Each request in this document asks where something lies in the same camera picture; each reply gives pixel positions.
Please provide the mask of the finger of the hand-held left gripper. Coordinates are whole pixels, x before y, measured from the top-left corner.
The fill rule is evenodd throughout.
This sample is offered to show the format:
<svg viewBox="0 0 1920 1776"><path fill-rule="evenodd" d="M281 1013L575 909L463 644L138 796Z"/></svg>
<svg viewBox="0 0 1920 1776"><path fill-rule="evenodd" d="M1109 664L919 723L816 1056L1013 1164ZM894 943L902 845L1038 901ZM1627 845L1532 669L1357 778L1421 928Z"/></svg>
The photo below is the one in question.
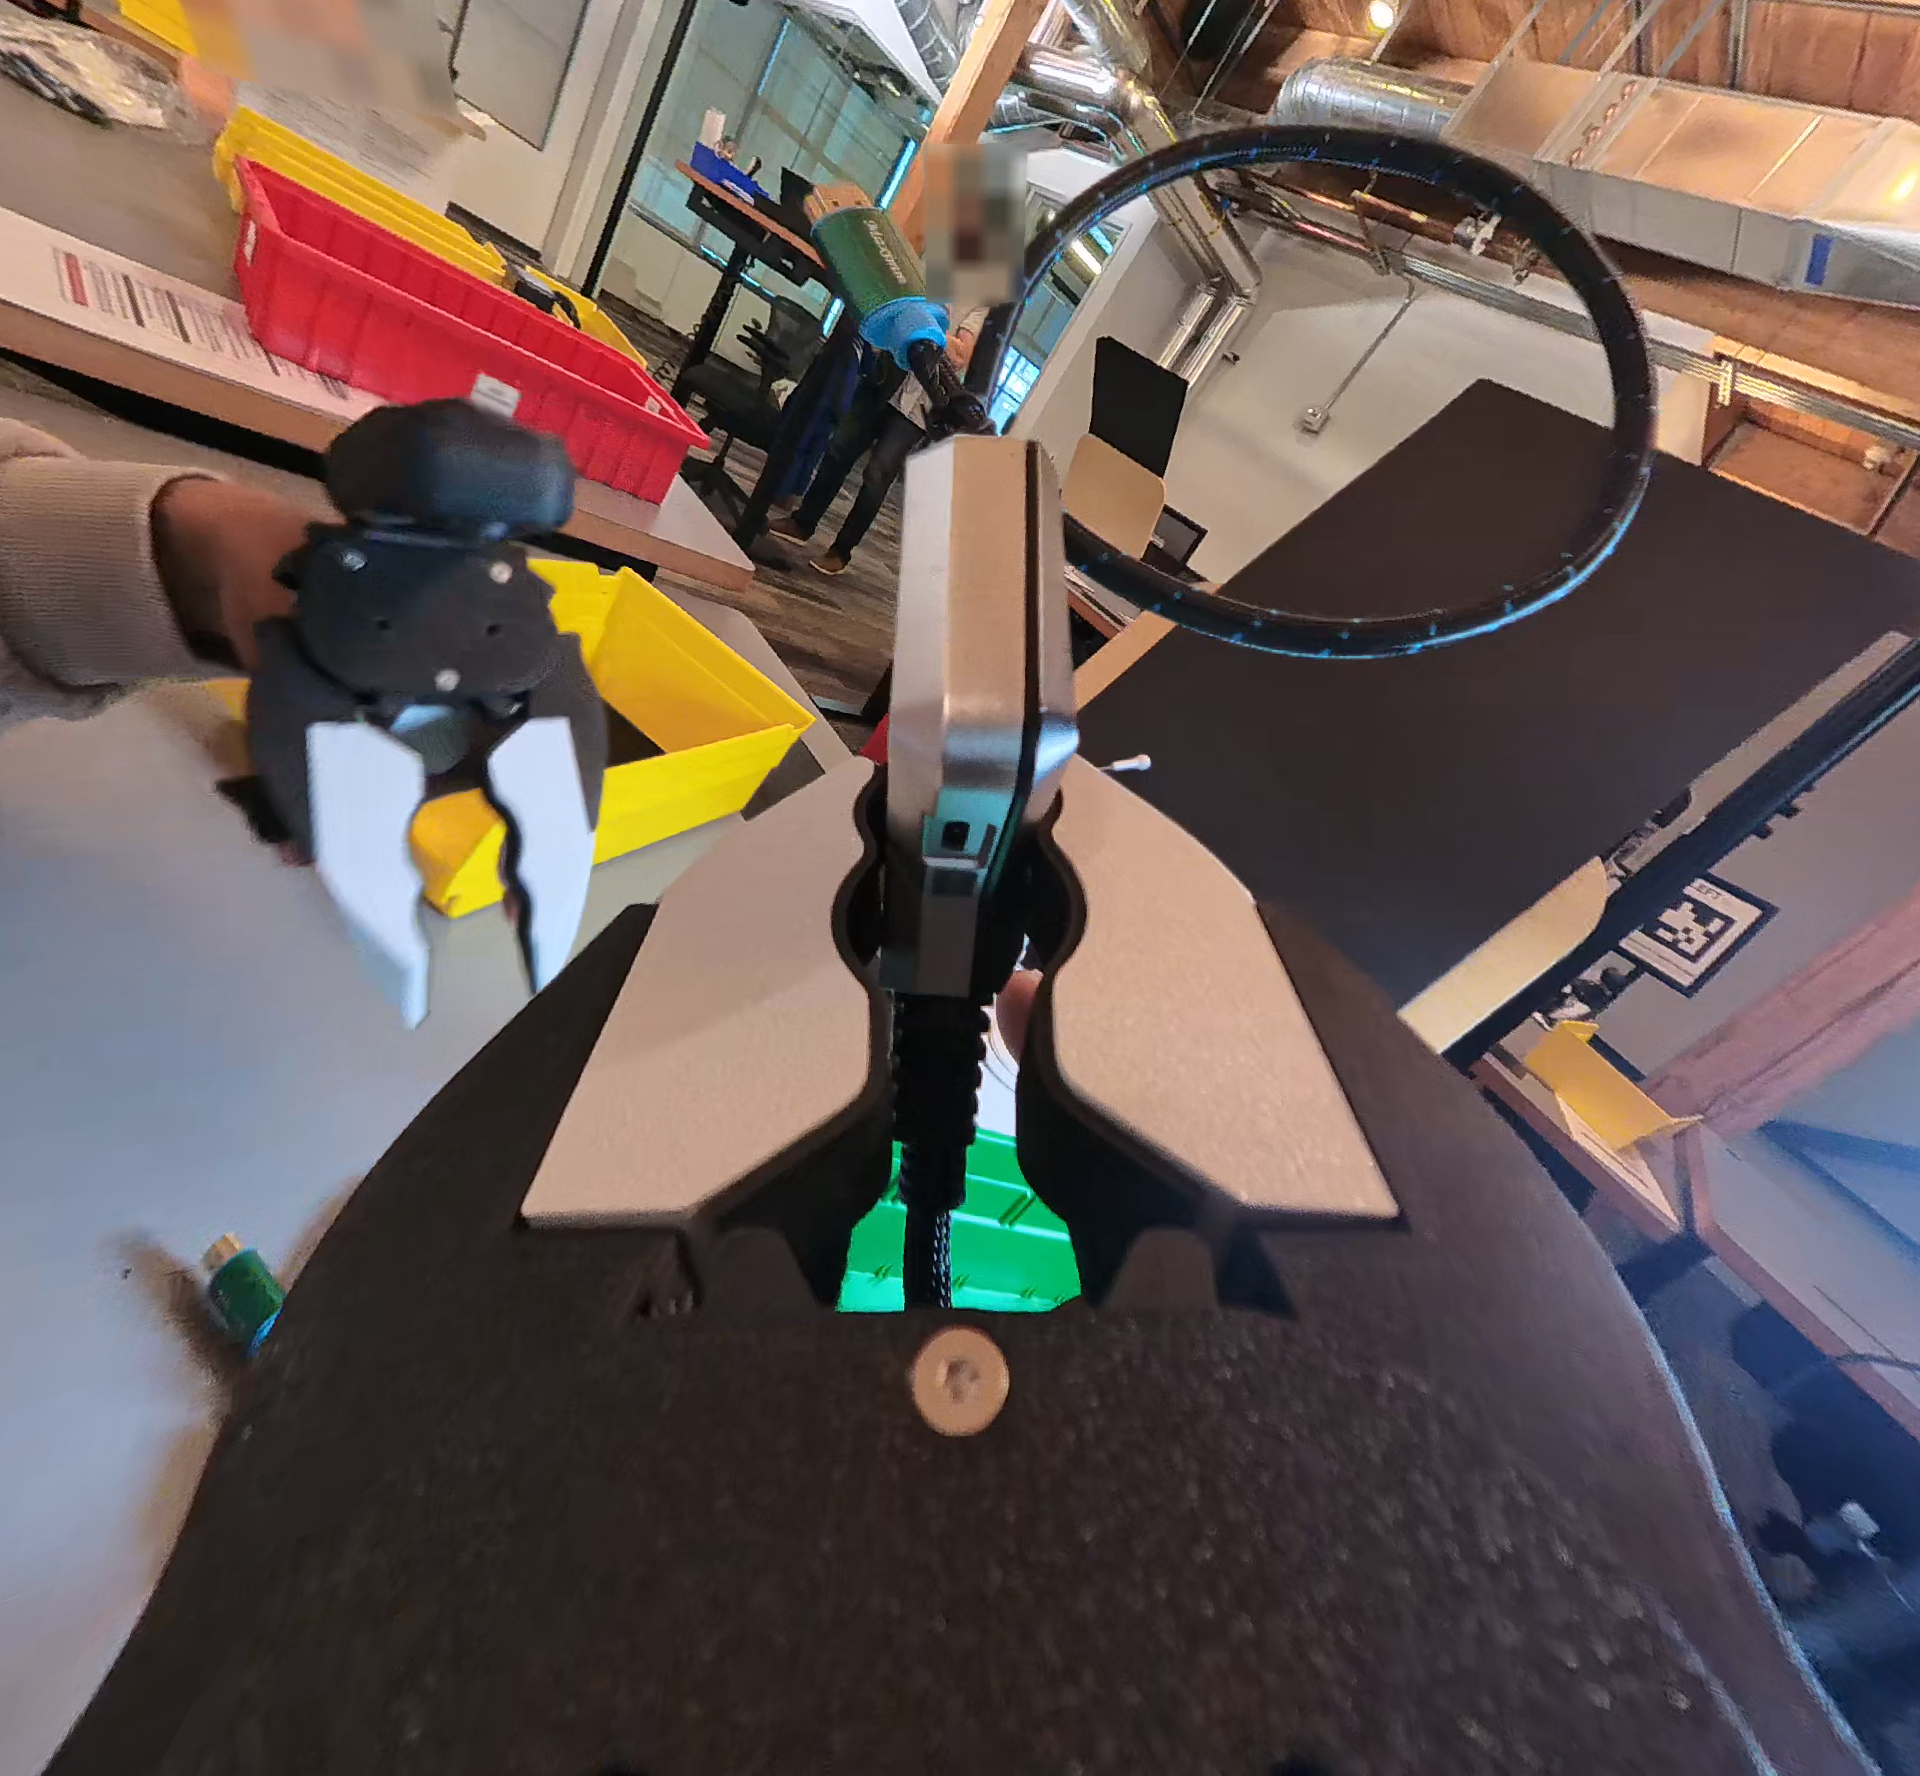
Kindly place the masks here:
<svg viewBox="0 0 1920 1776"><path fill-rule="evenodd" d="M423 789L419 756L388 732L307 729L307 854L364 967L410 1030L429 1013L423 875L413 858Z"/></svg>
<svg viewBox="0 0 1920 1776"><path fill-rule="evenodd" d="M521 967L540 995L570 960L592 883L592 817L564 717L481 715L485 791L504 820L501 888Z"/></svg>

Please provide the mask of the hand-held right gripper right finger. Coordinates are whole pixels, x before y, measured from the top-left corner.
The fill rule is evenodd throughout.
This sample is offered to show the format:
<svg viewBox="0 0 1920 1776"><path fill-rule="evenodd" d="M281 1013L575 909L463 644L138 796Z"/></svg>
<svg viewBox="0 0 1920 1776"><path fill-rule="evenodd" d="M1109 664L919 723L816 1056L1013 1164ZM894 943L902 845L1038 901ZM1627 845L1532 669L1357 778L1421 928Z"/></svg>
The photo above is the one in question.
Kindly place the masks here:
<svg viewBox="0 0 1920 1776"><path fill-rule="evenodd" d="M1403 1206L1261 902L1076 761L1038 839L1061 901L1021 1049L1021 1167L1092 1309L1286 1309L1269 1236L1395 1231Z"/></svg>

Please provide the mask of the yellow plastic bin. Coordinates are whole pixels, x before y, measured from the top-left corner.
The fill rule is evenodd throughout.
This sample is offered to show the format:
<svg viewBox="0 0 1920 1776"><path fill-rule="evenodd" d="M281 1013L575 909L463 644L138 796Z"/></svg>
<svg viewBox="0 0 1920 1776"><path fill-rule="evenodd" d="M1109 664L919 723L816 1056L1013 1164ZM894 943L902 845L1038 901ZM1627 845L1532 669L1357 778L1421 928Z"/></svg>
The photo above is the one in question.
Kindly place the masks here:
<svg viewBox="0 0 1920 1776"><path fill-rule="evenodd" d="M232 211L243 208L236 163L274 168L302 191L344 208L398 242L575 324L582 335L614 349L622 359L646 365L628 335L585 294L247 105L229 114L226 130L212 144L212 173Z"/></svg>
<svg viewBox="0 0 1920 1776"><path fill-rule="evenodd" d="M735 653L634 573L567 564L551 613L557 628L582 639L610 717L592 864L742 809L813 723L813 715L758 669L742 667L735 676ZM397 741L423 761L423 738L436 732L423 712L410 712ZM243 817L247 778L221 786ZM504 820L481 789L426 789L413 820L423 901L448 918L510 902L501 888Z"/></svg>

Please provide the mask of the green plastic bin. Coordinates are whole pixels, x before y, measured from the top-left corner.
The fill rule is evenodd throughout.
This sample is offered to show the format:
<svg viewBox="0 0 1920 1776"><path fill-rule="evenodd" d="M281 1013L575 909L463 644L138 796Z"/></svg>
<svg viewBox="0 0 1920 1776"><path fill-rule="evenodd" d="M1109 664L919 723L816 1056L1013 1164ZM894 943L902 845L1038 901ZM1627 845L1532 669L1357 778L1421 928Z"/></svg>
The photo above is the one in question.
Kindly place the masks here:
<svg viewBox="0 0 1920 1776"><path fill-rule="evenodd" d="M1078 1295L1065 1226L1029 1188L1013 1138L977 1129L966 1149L966 1196L946 1231L955 1309L1045 1313ZM841 1313L902 1309L902 1202L894 1173L879 1206L856 1226Z"/></svg>

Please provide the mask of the braided hdmi cable green plugs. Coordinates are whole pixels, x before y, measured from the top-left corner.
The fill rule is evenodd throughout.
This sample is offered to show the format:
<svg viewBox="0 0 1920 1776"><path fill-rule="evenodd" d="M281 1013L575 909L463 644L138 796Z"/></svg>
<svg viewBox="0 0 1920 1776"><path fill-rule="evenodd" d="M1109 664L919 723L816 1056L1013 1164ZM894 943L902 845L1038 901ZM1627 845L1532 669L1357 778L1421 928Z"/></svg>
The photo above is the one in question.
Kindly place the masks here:
<svg viewBox="0 0 1920 1776"><path fill-rule="evenodd" d="M998 362L1029 297L1049 277L1065 246L1119 208L1201 178L1263 163L1340 166L1345 173L1385 173L1431 183L1456 202L1502 216L1503 228L1547 256L1561 282L1578 294L1595 330L1613 378L1613 439L1603 460L1595 506L1541 574L1502 584L1496 597L1411 617L1303 617L1241 605L1224 597L1182 584L1100 537L1081 522L1065 525L1061 561L1081 570L1103 588L1160 617L1194 637L1257 650L1286 659L1403 659L1426 650L1496 637L1525 624L1578 584L1621 548L1643 508L1649 465L1658 456L1658 387L1645 353L1643 319L1631 300L1621 270L1595 251L1544 193L1503 173L1497 163L1454 148L1438 139L1392 137L1375 130L1304 130L1248 124L1181 139L1150 155L1136 155L1065 208L1029 246L1000 300L992 304L985 335L975 349L975 371L956 378L941 359L946 345L946 312L928 290L919 253L876 202L813 202L808 235L823 253L834 290L856 316L860 340L890 353L931 397L937 438L992 438L985 392L993 388Z"/></svg>
<svg viewBox="0 0 1920 1776"><path fill-rule="evenodd" d="M243 1357L257 1357L279 1325L288 1290L257 1249L222 1231L204 1252L204 1298L221 1337Z"/></svg>

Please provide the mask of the grey switch adapter with cable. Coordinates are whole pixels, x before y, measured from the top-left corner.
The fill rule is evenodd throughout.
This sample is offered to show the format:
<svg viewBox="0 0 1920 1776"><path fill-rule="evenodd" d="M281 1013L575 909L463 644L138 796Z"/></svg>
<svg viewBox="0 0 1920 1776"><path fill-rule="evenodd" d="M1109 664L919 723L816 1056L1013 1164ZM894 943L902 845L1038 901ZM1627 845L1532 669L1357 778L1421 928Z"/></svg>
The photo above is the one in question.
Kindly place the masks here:
<svg viewBox="0 0 1920 1776"><path fill-rule="evenodd" d="M1034 445L906 468L884 781L884 950L902 1305L955 1302L992 1013L1029 941L1038 828L1078 748L1061 492Z"/></svg>

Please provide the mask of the person's left forearm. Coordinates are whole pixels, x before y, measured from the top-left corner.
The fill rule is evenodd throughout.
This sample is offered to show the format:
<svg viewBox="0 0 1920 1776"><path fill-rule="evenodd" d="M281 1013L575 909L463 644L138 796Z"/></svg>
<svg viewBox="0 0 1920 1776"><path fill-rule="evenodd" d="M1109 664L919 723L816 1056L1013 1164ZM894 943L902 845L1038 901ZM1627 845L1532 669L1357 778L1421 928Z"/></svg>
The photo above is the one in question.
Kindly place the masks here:
<svg viewBox="0 0 1920 1776"><path fill-rule="evenodd" d="M88 460L4 420L4 732L211 681L156 564L156 499L196 472Z"/></svg>

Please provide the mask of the person's left hand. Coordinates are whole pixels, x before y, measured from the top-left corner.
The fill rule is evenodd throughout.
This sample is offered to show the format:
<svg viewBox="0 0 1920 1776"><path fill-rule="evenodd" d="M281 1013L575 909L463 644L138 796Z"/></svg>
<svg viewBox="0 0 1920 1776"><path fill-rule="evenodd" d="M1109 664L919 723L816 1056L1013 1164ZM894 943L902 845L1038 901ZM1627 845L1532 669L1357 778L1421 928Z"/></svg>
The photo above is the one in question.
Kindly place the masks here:
<svg viewBox="0 0 1920 1776"><path fill-rule="evenodd" d="M152 501L156 574L184 644L232 675L257 669L257 628L292 613L281 564L307 546L299 501L221 476L174 476Z"/></svg>

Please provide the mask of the red plastic bin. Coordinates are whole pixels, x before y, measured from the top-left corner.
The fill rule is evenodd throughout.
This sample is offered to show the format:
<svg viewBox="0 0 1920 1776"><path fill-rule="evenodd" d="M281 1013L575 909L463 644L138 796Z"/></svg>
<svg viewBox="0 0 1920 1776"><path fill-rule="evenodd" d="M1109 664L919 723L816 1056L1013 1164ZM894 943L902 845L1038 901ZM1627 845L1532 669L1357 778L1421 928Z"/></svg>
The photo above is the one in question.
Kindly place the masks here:
<svg viewBox="0 0 1920 1776"><path fill-rule="evenodd" d="M699 430L638 362L270 166L232 175L259 349L380 402L485 402L560 439L585 480L665 501Z"/></svg>

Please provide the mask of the white printed paper sheet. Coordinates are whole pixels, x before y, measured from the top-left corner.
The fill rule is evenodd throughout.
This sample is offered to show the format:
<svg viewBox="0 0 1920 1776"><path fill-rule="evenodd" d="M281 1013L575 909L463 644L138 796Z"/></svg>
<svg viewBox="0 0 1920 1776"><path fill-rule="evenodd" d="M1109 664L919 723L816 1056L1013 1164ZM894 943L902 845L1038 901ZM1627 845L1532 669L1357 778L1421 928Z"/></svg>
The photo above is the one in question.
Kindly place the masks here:
<svg viewBox="0 0 1920 1776"><path fill-rule="evenodd" d="M113 324L132 349L169 353L212 375L274 378L299 397L356 400L344 381L263 349L239 300L66 242L50 243L50 270L71 324Z"/></svg>

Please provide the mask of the black office chair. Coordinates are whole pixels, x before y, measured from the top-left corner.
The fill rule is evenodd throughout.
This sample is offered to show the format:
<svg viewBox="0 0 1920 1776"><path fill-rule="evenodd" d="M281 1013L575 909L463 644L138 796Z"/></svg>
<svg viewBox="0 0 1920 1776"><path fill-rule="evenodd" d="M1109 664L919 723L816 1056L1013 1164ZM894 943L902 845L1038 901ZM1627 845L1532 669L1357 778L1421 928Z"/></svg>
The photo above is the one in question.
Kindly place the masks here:
<svg viewBox="0 0 1920 1776"><path fill-rule="evenodd" d="M825 335L813 316L788 319L790 304L779 304L767 324L747 324L742 335L754 365L735 365L710 353L676 388L702 407L706 439L714 439L714 468L725 468L737 445L767 451L790 397L816 362Z"/></svg>

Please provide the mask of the wooden top desk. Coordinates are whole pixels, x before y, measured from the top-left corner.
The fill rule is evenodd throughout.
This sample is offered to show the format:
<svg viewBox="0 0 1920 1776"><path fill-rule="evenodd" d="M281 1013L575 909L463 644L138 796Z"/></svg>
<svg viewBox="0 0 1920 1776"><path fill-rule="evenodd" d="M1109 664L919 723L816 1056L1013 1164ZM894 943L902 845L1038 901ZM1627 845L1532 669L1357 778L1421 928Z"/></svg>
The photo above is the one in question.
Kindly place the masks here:
<svg viewBox="0 0 1920 1776"><path fill-rule="evenodd" d="M1473 1083L1652 1246L1688 1243L1773 1305L1908 1434L1917 1434L1917 1249L1760 1138L1696 1129L1609 1149L1503 1054Z"/></svg>
<svg viewBox="0 0 1920 1776"><path fill-rule="evenodd" d="M732 256L725 264L725 277L714 290L717 304L732 304L735 290L742 287L742 282L747 277L752 268L765 268L774 270L779 277L790 282L790 286L829 286L829 270L817 256L817 251L813 246L813 242L796 230L786 216L779 199L772 199L767 193L758 191L754 178L745 175L732 175L732 163L726 166L714 166L714 173L706 173L706 166L699 163L676 163L676 173L689 183L689 195L685 208L714 230L720 230L732 243Z"/></svg>

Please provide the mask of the black and white marker tag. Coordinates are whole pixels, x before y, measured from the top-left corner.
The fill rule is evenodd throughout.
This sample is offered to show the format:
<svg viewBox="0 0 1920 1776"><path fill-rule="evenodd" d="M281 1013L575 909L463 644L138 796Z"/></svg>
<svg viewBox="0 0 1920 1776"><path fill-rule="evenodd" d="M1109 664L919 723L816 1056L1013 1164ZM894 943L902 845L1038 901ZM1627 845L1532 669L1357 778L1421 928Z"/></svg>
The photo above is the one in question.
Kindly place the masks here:
<svg viewBox="0 0 1920 1776"><path fill-rule="evenodd" d="M1616 955L1668 992L1696 995L1774 918L1764 896L1705 874L1622 933Z"/></svg>

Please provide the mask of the black board with wooden frame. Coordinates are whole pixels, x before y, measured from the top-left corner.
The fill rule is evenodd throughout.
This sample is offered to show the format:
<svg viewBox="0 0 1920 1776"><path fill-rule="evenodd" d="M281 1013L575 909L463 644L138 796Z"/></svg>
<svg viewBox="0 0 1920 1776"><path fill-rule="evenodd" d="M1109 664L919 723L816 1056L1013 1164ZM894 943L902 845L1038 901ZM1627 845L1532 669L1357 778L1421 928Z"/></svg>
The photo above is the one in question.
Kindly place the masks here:
<svg viewBox="0 0 1920 1776"><path fill-rule="evenodd" d="M1139 796L1278 914L1328 1054L1889 633L1917 559L1658 456L1609 561L1560 605L1411 659L1261 655L1170 628L1081 715Z"/></svg>
<svg viewBox="0 0 1920 1776"><path fill-rule="evenodd" d="M1144 559L1165 508L1165 468L1186 378L1111 335L1094 340L1092 415L1065 474L1065 513L1125 559Z"/></svg>

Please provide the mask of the silver air duct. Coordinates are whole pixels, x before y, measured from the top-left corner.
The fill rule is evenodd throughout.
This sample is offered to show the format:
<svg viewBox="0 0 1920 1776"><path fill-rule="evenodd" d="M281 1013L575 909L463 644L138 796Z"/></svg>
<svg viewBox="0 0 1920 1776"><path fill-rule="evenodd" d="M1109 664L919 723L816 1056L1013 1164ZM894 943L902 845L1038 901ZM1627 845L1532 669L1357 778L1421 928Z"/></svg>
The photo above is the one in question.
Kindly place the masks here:
<svg viewBox="0 0 1920 1776"><path fill-rule="evenodd" d="M1769 287L1917 309L1917 121L1541 61L1473 85L1295 69L1270 120L1440 139L1591 236Z"/></svg>

